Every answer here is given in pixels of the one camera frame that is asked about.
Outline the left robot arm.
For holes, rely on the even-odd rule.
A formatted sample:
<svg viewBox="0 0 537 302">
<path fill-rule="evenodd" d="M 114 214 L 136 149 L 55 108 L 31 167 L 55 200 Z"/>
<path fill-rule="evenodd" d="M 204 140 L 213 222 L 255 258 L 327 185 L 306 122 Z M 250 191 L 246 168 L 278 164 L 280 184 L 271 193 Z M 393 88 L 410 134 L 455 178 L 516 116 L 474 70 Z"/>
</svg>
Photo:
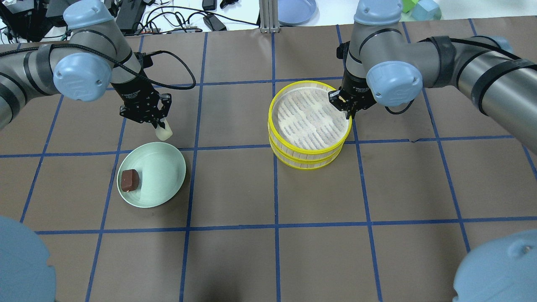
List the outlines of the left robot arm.
<svg viewBox="0 0 537 302">
<path fill-rule="evenodd" d="M 99 0 L 80 0 L 63 13 L 69 42 L 1 53 L 1 128 L 38 97 L 63 94 L 92 102 L 113 86 L 123 100 L 120 115 L 150 123 L 160 140 L 172 130 L 166 117 L 169 94 L 159 94 L 146 77 L 143 56 L 127 44 L 113 16 Z M 53 302 L 56 272 L 40 237 L 21 222 L 1 217 L 2 302 Z"/>
</svg>

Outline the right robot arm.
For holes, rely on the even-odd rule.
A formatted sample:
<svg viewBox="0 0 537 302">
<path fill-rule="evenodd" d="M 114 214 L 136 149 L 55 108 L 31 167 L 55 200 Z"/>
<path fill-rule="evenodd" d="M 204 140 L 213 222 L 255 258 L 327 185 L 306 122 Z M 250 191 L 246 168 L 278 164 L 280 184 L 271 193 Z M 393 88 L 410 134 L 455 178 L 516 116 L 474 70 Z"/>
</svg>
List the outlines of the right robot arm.
<svg viewBox="0 0 537 302">
<path fill-rule="evenodd" d="M 360 0 L 351 39 L 337 57 L 341 87 L 328 94 L 339 111 L 413 101 L 423 88 L 454 86 L 532 153 L 537 147 L 536 63 L 512 53 L 501 37 L 432 36 L 408 43 L 397 29 L 400 0 Z M 454 279 L 455 302 L 535 302 L 536 231 L 472 249 Z"/>
</svg>

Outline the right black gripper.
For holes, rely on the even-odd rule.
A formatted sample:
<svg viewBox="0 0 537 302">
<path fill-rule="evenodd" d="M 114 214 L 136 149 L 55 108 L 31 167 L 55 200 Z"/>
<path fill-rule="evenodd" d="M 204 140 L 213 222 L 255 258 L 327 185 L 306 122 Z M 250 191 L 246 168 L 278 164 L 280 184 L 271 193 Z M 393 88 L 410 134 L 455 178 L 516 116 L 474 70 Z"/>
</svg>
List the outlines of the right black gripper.
<svg viewBox="0 0 537 302">
<path fill-rule="evenodd" d="M 328 101 L 338 111 L 344 112 L 347 120 L 355 119 L 358 111 L 367 110 L 377 103 L 366 79 L 356 77 L 348 70 L 344 70 L 341 86 L 328 92 Z"/>
</svg>

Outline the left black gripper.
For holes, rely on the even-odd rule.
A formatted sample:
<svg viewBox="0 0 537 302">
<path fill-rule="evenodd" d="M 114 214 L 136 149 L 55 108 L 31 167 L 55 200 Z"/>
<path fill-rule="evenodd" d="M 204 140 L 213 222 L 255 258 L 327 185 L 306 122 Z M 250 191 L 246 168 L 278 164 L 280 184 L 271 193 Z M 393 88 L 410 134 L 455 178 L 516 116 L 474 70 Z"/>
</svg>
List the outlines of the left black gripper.
<svg viewBox="0 0 537 302">
<path fill-rule="evenodd" d="M 169 93 L 160 94 L 149 82 L 134 77 L 124 83 L 111 83 L 123 100 L 120 115 L 137 123 L 150 123 L 157 128 L 169 128 L 167 115 L 172 105 Z"/>
</svg>

